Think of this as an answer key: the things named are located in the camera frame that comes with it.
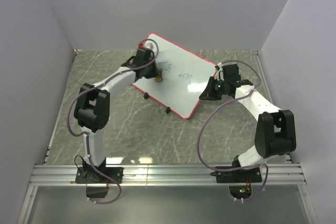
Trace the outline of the yellow whiteboard eraser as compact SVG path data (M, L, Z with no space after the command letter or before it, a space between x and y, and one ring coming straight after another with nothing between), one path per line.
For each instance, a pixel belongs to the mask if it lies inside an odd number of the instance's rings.
M159 68L158 71L157 71L157 75L156 77L154 78L155 82L157 83L160 83L163 81L163 78L162 78L162 68Z

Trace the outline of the white board with pink frame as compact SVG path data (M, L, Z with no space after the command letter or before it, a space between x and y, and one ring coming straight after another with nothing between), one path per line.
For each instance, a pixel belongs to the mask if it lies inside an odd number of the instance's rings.
M209 78L215 74L215 64L158 34L151 33L148 39L159 46L156 63L162 69L163 80L142 78L133 86L181 118L189 119Z

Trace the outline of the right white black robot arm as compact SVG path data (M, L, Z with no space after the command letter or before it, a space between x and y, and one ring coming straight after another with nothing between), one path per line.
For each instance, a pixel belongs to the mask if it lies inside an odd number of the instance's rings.
M293 152L297 142L294 114L290 110L282 110L273 105L258 92L257 88L261 85L260 78L256 84L242 79L239 74L239 63L239 60L218 63L215 66L215 74L209 78L199 99L219 101L224 95L232 98L216 108L211 116L231 103L242 104L257 121L254 145L237 156L232 168L211 167L204 160L201 160L201 163L218 173L232 172L234 180L243 182L250 176L250 169L264 165L266 159L273 156Z

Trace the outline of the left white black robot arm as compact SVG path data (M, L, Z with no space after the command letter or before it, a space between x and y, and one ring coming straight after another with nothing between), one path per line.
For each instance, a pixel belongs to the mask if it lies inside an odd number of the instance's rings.
M110 118L111 97L142 78L161 81L162 71L156 64L158 55L158 52L148 47L139 47L136 54L112 75L95 84L83 84L80 93L73 101L74 118L81 132L75 133L71 129L69 132L73 136L84 137L83 168L88 170L87 176L94 183L100 183L107 177L101 131Z

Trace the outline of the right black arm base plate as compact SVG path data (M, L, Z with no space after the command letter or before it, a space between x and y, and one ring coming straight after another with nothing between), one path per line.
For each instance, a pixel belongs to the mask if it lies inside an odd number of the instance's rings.
M219 184L230 183L261 183L262 176L259 167L252 169L240 169L232 172L211 172L211 176L216 177Z

